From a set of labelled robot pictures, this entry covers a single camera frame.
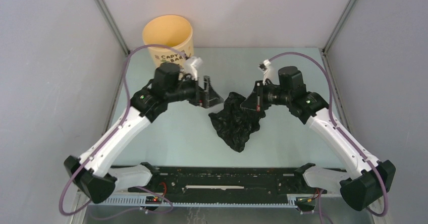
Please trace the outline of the black trash bag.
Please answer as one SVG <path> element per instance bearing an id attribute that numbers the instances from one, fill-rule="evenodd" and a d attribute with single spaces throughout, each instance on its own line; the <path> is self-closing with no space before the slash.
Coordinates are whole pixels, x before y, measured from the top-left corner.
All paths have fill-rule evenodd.
<path id="1" fill-rule="evenodd" d="M 243 109 L 241 103 L 246 98 L 230 92 L 224 101 L 224 108 L 217 113 L 209 113 L 212 126 L 217 135 L 235 152 L 242 152 L 250 135 L 260 130 L 260 119 L 266 116 L 264 111 Z"/>

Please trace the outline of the yellow capybara trash bin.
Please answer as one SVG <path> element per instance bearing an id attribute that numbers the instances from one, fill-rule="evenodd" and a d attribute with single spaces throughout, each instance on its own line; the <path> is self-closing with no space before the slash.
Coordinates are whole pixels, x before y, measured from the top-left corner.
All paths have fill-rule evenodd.
<path id="1" fill-rule="evenodd" d="M 144 44 L 162 44 L 188 57 L 194 55 L 193 28 L 182 16 L 164 15 L 154 18 L 143 28 L 142 39 Z M 176 52 L 161 47 L 149 47 L 148 51 L 157 67 L 162 63 L 174 63 L 184 67 L 184 57 Z"/>

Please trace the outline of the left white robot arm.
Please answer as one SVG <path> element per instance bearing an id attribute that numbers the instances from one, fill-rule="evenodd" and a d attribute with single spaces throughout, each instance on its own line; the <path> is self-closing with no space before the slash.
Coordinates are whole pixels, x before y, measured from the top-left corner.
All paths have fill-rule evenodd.
<path id="1" fill-rule="evenodd" d="M 200 87 L 198 68 L 202 63 L 198 57 L 187 59 L 183 68 L 162 63 L 154 77 L 128 98 L 123 114 L 90 149 L 79 157 L 67 157 L 66 170 L 93 203 L 102 203 L 115 191 L 131 187 L 142 187 L 147 192 L 158 189 L 159 177 L 149 164 L 123 168 L 112 165 L 131 140 L 167 110 L 169 103 L 187 101 L 211 108 L 223 102 L 212 89 L 209 76 L 203 77 L 204 86 Z"/>

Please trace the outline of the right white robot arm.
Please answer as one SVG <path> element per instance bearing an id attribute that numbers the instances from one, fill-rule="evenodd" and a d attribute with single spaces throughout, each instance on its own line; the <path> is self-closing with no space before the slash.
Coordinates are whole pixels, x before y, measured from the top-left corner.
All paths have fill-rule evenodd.
<path id="1" fill-rule="evenodd" d="M 316 92 L 307 91 L 302 73 L 295 66 L 279 69 L 279 84 L 270 80 L 270 66 L 259 65 L 263 79 L 255 82 L 252 93 L 241 103 L 244 109 L 261 112 L 271 105 L 284 105 L 304 125 L 323 138 L 343 164 L 345 171 L 334 171 L 315 164 L 302 166 L 294 178 L 294 188 L 301 193 L 312 187 L 340 193 L 354 210 L 362 211 L 387 193 L 396 167 L 391 161 L 380 161 L 367 151 L 336 116 L 329 104 Z"/>

